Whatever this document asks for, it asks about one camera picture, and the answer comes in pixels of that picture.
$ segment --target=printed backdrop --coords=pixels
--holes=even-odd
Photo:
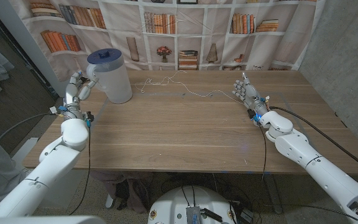
[[[104,48],[119,49],[129,70],[298,70],[325,3],[9,1],[60,81],[78,69],[86,71],[87,56]],[[250,22],[254,28],[247,30],[244,24]],[[61,42],[54,42],[53,32],[63,34]],[[167,62],[157,54],[161,46],[172,51]]]

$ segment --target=plastic jug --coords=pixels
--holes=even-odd
[[[124,57],[118,49],[101,49],[87,58],[86,74],[89,79],[99,78],[96,87],[105,92],[113,103],[125,103],[132,98]]]

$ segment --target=cable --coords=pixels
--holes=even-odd
[[[77,207],[74,209],[74,211],[72,211],[69,215],[72,215],[73,213],[75,213],[75,211],[77,211],[77,209],[81,206],[82,201],[84,200],[84,197],[85,197],[86,187],[88,186],[88,181],[90,179],[90,172],[91,172],[91,127],[89,127],[88,129],[89,129],[89,140],[88,140],[88,160],[89,161],[88,161],[88,175],[86,176],[84,194],[82,195],[80,203],[77,205]]]
[[[306,119],[302,118],[301,116],[295,114],[292,111],[286,110],[284,108],[279,108],[276,106],[271,106],[270,109],[278,109],[278,110],[282,110],[284,112],[287,112],[293,116],[296,116],[297,118],[301,119],[302,121],[304,121],[306,124],[310,125],[314,130],[316,130],[317,132],[319,132],[321,135],[323,135],[326,139],[328,139],[330,142],[332,142],[335,146],[337,146],[338,148],[340,148],[340,150],[342,150],[343,152],[345,152],[348,156],[350,156],[352,159],[354,159],[356,162],[358,162],[358,158],[356,156],[353,156],[353,154],[351,154],[349,151],[347,151],[346,149],[344,149],[341,145],[339,145],[336,141],[332,140],[329,136],[327,136],[326,134],[324,134],[322,131],[320,131],[316,126],[312,125],[309,121],[307,121]]]
[[[53,114],[50,114],[50,113],[42,113],[42,114],[37,114],[37,115],[34,115],[32,117],[29,117],[29,118],[26,118],[24,120],[22,120],[21,122],[13,125],[11,128],[9,128],[8,130],[6,130],[2,135],[0,135],[0,141],[3,137],[5,137],[6,134],[10,133],[13,129],[15,129],[16,127],[18,127],[19,125],[21,125],[22,123],[24,122],[27,122],[33,118],[38,118],[39,116],[45,116],[45,115],[53,115]]]
[[[188,201],[187,198],[186,198],[185,191],[183,190],[183,185],[181,186],[181,191],[183,192],[183,195],[185,196],[185,199],[186,199],[186,201],[187,201],[187,206],[190,207],[190,203],[189,203],[189,201]]]
[[[278,108],[276,108],[275,106],[271,106],[270,109],[278,109]],[[265,137],[265,134],[264,134],[262,128],[261,128],[260,126],[259,126],[259,128],[260,128],[260,130],[261,130],[261,132],[262,132],[262,135],[264,136],[264,139],[265,139],[265,162],[264,162],[264,169],[263,169],[263,173],[262,173],[262,187],[266,188],[266,186],[263,184],[263,182],[264,182],[265,168],[266,168],[266,152],[267,152],[266,137]],[[260,197],[260,198],[261,198],[262,203],[263,203],[264,206],[267,206],[267,207],[272,207],[272,206],[274,206],[274,205],[266,205],[265,202],[263,201],[263,198],[262,198],[262,197]],[[333,209],[330,209],[330,208],[324,208],[324,207],[312,206],[312,205],[301,205],[301,204],[283,204],[283,203],[281,203],[281,201],[280,201],[280,204],[279,204],[279,205],[281,205],[281,206],[293,206],[293,207],[306,207],[306,208],[322,209],[322,210],[326,210],[326,211],[330,211],[330,212],[335,212],[335,213],[338,213],[338,214],[341,214],[341,215],[345,215],[345,216],[347,216],[347,217],[349,217],[349,218],[352,218],[352,219],[358,221],[357,218],[354,218],[354,217],[351,216],[351,215],[348,215],[348,214],[346,214],[346,213],[344,213],[344,212],[340,212],[340,211],[333,210]]]
[[[193,184],[191,185],[191,188],[193,189],[193,205],[196,206],[196,195],[194,194],[194,187]]]
[[[185,71],[179,70],[179,71],[177,71],[172,77],[164,77],[161,82],[157,82],[157,83],[152,83],[152,79],[151,79],[151,78],[148,78],[148,79],[146,79],[146,81],[143,82],[143,83],[135,83],[135,87],[136,87],[138,90],[140,90],[141,93],[145,93],[145,91],[144,91],[143,89],[144,89],[144,87],[145,87],[146,85],[162,85],[162,86],[165,86],[165,85],[168,85],[168,84],[169,84],[169,80],[171,80],[171,82],[173,82],[173,83],[182,84],[182,85],[187,89],[187,91],[189,91],[189,93],[194,94],[194,95],[197,95],[197,96],[206,97],[206,96],[209,96],[211,93],[214,93],[214,92],[216,92],[216,91],[219,91],[219,92],[223,93],[225,96],[229,97],[230,99],[236,101],[237,103],[240,103],[240,104],[242,104],[242,105],[244,104],[244,103],[242,103],[242,102],[240,102],[240,101],[237,101],[237,100],[231,98],[229,95],[225,94],[225,93],[224,93],[223,91],[221,91],[221,90],[213,90],[213,91],[211,91],[210,93],[208,93],[207,95],[200,95],[200,94],[194,93],[194,92],[190,91],[184,83],[182,83],[182,82],[175,82],[175,81],[172,80],[172,78],[175,77],[175,75],[177,75],[178,72],[185,72]],[[164,80],[165,80],[166,78],[167,78],[167,84],[163,84],[163,82],[164,82]],[[138,88],[138,87],[136,86],[136,84],[143,84],[143,87],[140,89],[140,88]]]

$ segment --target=jug handle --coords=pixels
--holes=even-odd
[[[89,64],[88,67],[86,68],[86,75],[88,76],[88,78],[91,80],[91,81],[94,81],[94,79],[96,78],[96,75],[93,73],[95,68],[96,68],[97,65],[93,65],[93,64]],[[100,82],[96,82],[96,87],[99,89],[99,90],[104,90],[106,87],[105,86],[102,86],[100,84]]]

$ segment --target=robotic arm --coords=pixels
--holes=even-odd
[[[41,153],[40,164],[0,203],[0,218],[32,215],[48,189],[68,171],[72,170],[86,146],[88,128],[93,121],[90,112],[80,111],[80,101],[89,97],[98,80],[85,86],[78,94],[84,78],[76,72],[66,88],[62,123],[62,136],[49,144]]]
[[[289,119],[270,111],[246,74],[242,76],[244,81],[236,81],[233,93],[244,102],[254,124],[268,128],[265,135],[275,143],[279,153],[302,166],[343,212],[358,219],[358,183],[311,147],[307,137],[294,129]]]

